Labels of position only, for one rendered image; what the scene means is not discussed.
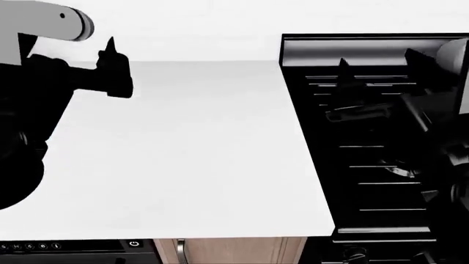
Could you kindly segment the black stove knob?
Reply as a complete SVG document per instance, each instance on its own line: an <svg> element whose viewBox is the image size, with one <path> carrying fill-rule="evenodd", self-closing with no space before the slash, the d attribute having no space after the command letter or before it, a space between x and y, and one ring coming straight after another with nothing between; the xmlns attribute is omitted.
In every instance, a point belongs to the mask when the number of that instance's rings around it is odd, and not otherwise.
<svg viewBox="0 0 469 264"><path fill-rule="evenodd" d="M345 264L369 264L369 258L365 248L348 248L344 251Z"/></svg>

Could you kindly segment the black dishwasher control panel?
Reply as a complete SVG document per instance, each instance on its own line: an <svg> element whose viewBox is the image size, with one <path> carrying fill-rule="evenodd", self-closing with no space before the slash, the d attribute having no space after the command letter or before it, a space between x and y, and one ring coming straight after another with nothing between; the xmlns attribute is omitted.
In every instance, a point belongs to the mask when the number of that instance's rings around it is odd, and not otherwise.
<svg viewBox="0 0 469 264"><path fill-rule="evenodd" d="M163 264L150 239L0 241L0 264Z"/></svg>

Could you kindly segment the wooden cabinet door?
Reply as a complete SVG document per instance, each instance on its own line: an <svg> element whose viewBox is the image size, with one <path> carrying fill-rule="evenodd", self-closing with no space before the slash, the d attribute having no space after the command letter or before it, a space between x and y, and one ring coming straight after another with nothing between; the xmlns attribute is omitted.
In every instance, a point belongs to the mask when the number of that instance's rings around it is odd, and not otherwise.
<svg viewBox="0 0 469 264"><path fill-rule="evenodd" d="M154 239L163 264L179 264L177 239ZM188 264L298 264L306 237L185 239Z"/></svg>

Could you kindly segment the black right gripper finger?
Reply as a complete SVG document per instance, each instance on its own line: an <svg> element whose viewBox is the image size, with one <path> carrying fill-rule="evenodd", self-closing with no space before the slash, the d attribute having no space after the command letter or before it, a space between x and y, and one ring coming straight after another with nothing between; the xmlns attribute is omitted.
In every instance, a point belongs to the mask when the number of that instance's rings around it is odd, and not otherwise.
<svg viewBox="0 0 469 264"><path fill-rule="evenodd" d="M440 91L441 87L437 78L439 72L433 57L408 48L405 51L405 60L409 76L418 87L424 89L427 94L435 94Z"/></svg>
<svg viewBox="0 0 469 264"><path fill-rule="evenodd" d="M344 58L340 59L339 71L336 79L335 104L349 103L355 95L355 76Z"/></svg>

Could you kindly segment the black gas stove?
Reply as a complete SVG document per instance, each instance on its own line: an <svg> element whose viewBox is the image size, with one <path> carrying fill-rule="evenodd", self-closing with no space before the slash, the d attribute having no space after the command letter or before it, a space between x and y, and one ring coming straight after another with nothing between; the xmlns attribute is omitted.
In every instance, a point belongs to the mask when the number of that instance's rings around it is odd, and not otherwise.
<svg viewBox="0 0 469 264"><path fill-rule="evenodd" d="M387 148L386 118L330 122L340 59L385 100L421 96L405 51L435 56L464 33L283 34L279 64L335 228L308 237L299 264L345 264L344 251L365 248L369 264L448 264L431 231L416 171Z"/></svg>

